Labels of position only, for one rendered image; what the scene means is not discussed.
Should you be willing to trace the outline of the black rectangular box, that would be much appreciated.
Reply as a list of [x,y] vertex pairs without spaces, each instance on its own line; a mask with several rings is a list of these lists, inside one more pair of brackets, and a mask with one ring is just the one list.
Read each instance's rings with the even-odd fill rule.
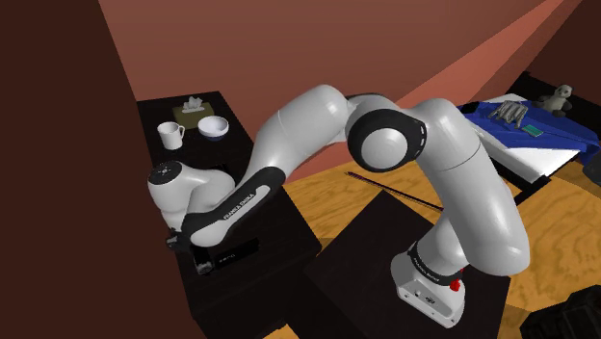
[[258,238],[248,240],[218,254],[211,254],[207,248],[193,247],[196,272],[201,275],[208,275],[254,254],[259,249],[260,241]]

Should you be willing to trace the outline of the black chest of drawers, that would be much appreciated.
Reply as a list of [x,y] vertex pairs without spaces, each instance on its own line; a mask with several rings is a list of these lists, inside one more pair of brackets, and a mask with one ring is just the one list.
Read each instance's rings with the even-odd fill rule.
[[[229,131],[224,138],[211,142],[193,129],[185,133],[181,148],[164,149],[157,126],[172,121],[172,109],[186,99],[176,96],[139,102],[152,164],[179,160],[197,169],[224,170],[234,180],[241,180],[253,142],[217,91],[206,92],[201,99],[211,104],[216,115],[228,120]],[[301,271],[321,249],[284,190],[278,190],[246,217],[223,243],[208,250],[218,254],[254,238],[260,241],[257,252],[208,275],[196,272],[192,255],[175,256],[191,316],[206,339],[262,339],[282,327]]]

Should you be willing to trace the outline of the white mug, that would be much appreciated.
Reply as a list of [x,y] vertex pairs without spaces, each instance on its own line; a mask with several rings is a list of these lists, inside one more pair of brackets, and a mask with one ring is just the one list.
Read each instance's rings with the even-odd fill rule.
[[183,145],[186,128],[174,121],[166,121],[157,126],[162,144],[167,150],[175,150]]

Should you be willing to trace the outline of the white bowl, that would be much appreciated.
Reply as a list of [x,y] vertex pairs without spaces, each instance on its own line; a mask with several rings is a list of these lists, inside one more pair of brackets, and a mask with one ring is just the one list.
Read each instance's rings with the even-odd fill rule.
[[197,123],[199,133],[209,141],[221,140],[229,131],[229,122],[224,117],[207,116]]

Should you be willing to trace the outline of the olive tissue box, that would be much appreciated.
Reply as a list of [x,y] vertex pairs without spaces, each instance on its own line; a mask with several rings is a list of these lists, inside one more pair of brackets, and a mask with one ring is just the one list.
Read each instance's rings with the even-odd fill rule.
[[194,96],[190,96],[183,104],[174,107],[172,113],[175,121],[186,129],[197,128],[201,119],[215,114],[210,103]]

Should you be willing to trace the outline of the black robot stand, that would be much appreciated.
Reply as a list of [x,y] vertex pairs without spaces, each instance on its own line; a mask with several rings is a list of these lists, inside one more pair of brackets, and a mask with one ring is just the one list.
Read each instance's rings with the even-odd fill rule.
[[466,268],[464,313],[449,329],[398,297],[391,261],[431,227],[379,193],[305,269],[305,293],[290,327],[300,339],[497,339],[506,277]]

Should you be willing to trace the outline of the thin dark rod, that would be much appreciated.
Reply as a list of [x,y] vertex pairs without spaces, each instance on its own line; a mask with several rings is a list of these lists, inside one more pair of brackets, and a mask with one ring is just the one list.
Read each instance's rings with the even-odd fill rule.
[[360,180],[362,182],[365,182],[367,184],[370,184],[372,186],[375,186],[375,187],[378,187],[378,188],[380,188],[382,190],[385,190],[388,193],[391,193],[391,194],[394,194],[394,195],[397,195],[397,196],[401,196],[403,198],[409,199],[411,201],[414,201],[416,203],[419,203],[419,204],[424,205],[426,207],[429,207],[431,209],[437,210],[439,212],[442,212],[444,210],[444,208],[441,207],[441,206],[438,206],[438,205],[435,205],[433,203],[427,202],[424,199],[421,199],[419,197],[403,193],[403,192],[401,192],[399,190],[396,190],[396,189],[393,189],[393,188],[391,188],[389,186],[383,185],[383,184],[381,184],[381,183],[379,183],[379,182],[377,182],[375,180],[372,180],[372,179],[366,178],[366,177],[364,177],[362,175],[359,175],[359,174],[357,174],[355,172],[345,171],[345,174],[348,175],[348,176],[350,176],[350,177],[352,177],[352,178],[354,178],[354,179]]

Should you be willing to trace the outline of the bed with blue blanket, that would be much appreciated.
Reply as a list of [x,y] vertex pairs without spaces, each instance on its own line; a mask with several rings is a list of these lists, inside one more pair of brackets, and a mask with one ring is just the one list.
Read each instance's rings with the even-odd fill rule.
[[[579,96],[570,101],[574,108],[568,116],[601,137],[601,106]],[[483,144],[499,174],[519,190],[514,197],[517,204],[534,195],[555,176],[601,198],[601,186],[586,177],[577,150],[502,148],[490,141]]]

